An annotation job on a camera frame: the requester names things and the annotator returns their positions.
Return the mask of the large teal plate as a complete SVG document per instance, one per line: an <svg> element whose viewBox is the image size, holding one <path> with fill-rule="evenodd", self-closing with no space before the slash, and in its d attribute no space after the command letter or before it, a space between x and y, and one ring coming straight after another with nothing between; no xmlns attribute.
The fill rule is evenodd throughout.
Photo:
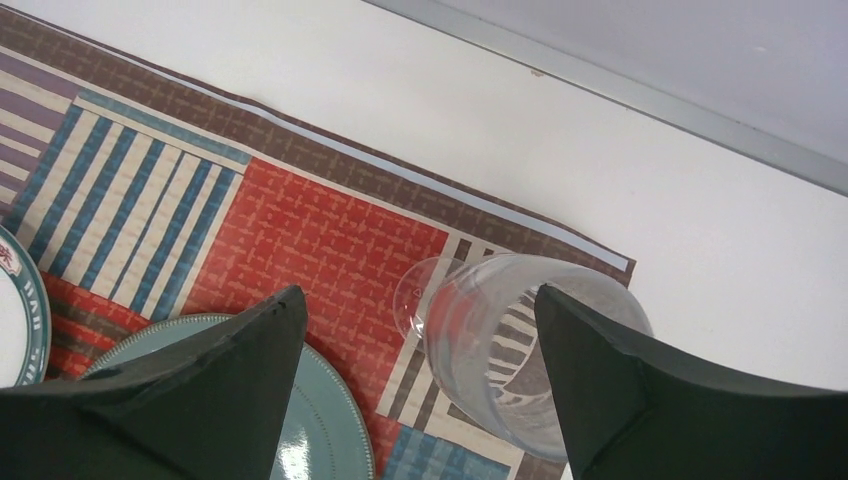
<svg viewBox="0 0 848 480"><path fill-rule="evenodd" d="M190 314L156 322L119 342L84 377L152 353L228 320L228 314ZM375 458L363 416L340 374L304 344L272 479L374 479Z"/></svg>

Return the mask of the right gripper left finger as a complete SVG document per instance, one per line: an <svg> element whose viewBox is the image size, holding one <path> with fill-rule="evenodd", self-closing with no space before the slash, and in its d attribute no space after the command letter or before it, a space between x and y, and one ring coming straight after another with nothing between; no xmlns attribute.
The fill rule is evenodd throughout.
<svg viewBox="0 0 848 480"><path fill-rule="evenodd" d="M1 392L5 479L266 479L308 313L298 286L79 380Z"/></svg>

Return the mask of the clear wine glass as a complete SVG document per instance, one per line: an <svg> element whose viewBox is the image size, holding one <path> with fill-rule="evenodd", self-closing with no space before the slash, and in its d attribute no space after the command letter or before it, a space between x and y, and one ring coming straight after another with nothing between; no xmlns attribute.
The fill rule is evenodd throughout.
<svg viewBox="0 0 848 480"><path fill-rule="evenodd" d="M516 253L476 262L432 257L415 264L395 288L393 315L401 334L419 338L434 382L467 417L529 454L564 462L534 310L543 285L653 333L636 297L610 276Z"/></svg>

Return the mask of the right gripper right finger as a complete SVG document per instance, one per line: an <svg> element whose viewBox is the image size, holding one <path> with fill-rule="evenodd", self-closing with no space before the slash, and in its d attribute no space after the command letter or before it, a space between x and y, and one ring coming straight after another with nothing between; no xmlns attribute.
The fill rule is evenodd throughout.
<svg viewBox="0 0 848 480"><path fill-rule="evenodd" d="M542 286L541 351L576 479L843 479L847 395L734 370Z"/></svg>

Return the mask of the white green-rimmed small plate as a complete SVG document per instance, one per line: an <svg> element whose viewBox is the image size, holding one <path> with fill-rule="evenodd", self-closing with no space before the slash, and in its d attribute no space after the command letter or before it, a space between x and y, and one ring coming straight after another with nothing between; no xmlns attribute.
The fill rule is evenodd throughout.
<svg viewBox="0 0 848 480"><path fill-rule="evenodd" d="M44 281L20 242L1 230L1 386L44 380L52 341Z"/></svg>

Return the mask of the brown striped placemat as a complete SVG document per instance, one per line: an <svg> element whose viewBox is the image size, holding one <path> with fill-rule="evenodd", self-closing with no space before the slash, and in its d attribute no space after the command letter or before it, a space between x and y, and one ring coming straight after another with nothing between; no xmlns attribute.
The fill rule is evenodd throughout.
<svg viewBox="0 0 848 480"><path fill-rule="evenodd" d="M577 231L1 10L1 230L41 272L44 379L76 379L156 323L297 284L306 342L363 416L376 478L566 479L474 424L401 337L394 289L431 256L517 252L628 284Z"/></svg>

